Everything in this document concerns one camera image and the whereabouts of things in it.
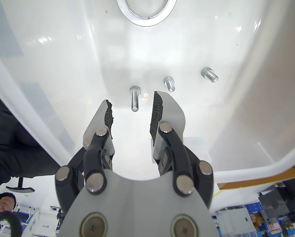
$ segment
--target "white bin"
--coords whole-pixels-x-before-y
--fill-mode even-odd
[[[159,2],[128,0],[143,13]],[[207,66],[218,82],[200,75]],[[0,98],[61,165],[108,99],[114,171],[158,177],[149,126],[166,76],[185,143],[217,183],[295,164],[295,0],[177,0],[152,27],[128,21],[116,0],[0,0]],[[142,92],[136,113],[132,85]]]

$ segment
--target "threaded shaft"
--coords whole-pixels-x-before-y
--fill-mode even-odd
[[[212,71],[208,71],[206,76],[209,80],[211,80],[211,82],[217,82],[219,79],[218,76],[214,74]]]
[[[168,80],[166,82],[166,85],[168,87],[168,91],[169,92],[173,92],[175,90],[175,86],[174,86],[174,83],[171,81],[171,80]]]
[[[132,91],[132,103],[131,103],[131,109],[132,111],[136,112],[139,110],[139,94],[136,89]]]

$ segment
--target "threaded bolt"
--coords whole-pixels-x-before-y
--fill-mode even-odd
[[[214,71],[211,68],[204,68],[201,71],[201,75],[205,79],[209,79],[211,82],[217,82],[219,79],[218,76],[216,74],[214,74]]]
[[[175,81],[173,80],[172,77],[167,76],[163,82],[164,82],[164,85],[168,88],[169,92],[173,92],[175,90],[175,86],[174,86]]]
[[[140,87],[132,86],[130,88],[130,94],[132,97],[131,109],[133,112],[137,112],[139,110],[139,95],[141,94]]]

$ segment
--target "aluminum ring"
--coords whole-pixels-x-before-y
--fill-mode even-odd
[[[156,15],[151,17],[141,17],[135,14],[129,8],[126,0],[117,0],[117,3],[122,13],[130,22],[139,26],[149,27],[162,22],[173,10],[176,1],[177,0],[167,0],[165,6],[162,7],[162,9]]]

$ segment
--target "metal bolt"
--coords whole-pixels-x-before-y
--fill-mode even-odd
[[[58,181],[64,181],[69,176],[69,167],[68,166],[62,166],[59,170],[57,170],[55,174],[55,178]]]
[[[96,130],[95,134],[99,137],[103,137],[105,134],[107,134],[108,129],[105,127],[100,127]]]
[[[194,191],[194,182],[187,175],[179,175],[176,178],[176,186],[178,190],[183,194],[191,194]]]
[[[206,161],[199,162],[199,169],[204,175],[211,175],[212,174],[212,167]]]
[[[211,68],[204,68],[201,71],[201,75],[205,79],[209,79],[211,82],[217,82],[219,79],[218,76],[216,74],[214,74],[214,71]]]
[[[164,85],[168,88],[169,92],[173,92],[175,90],[175,81],[173,80],[172,77],[167,76],[164,80]]]
[[[89,192],[98,192],[104,185],[104,176],[101,173],[91,174],[86,181],[86,188]]]
[[[131,109],[133,112],[136,112],[139,110],[139,95],[141,94],[140,87],[138,86],[132,86],[130,88],[130,95],[132,96],[132,103],[131,103]]]
[[[171,235],[172,237],[196,237],[198,228],[188,215],[178,215],[171,223]]]
[[[107,235],[107,231],[107,220],[100,213],[88,215],[81,225],[81,236],[84,237],[104,237]]]
[[[164,133],[169,133],[172,130],[172,127],[169,123],[164,122],[160,125],[160,130]]]

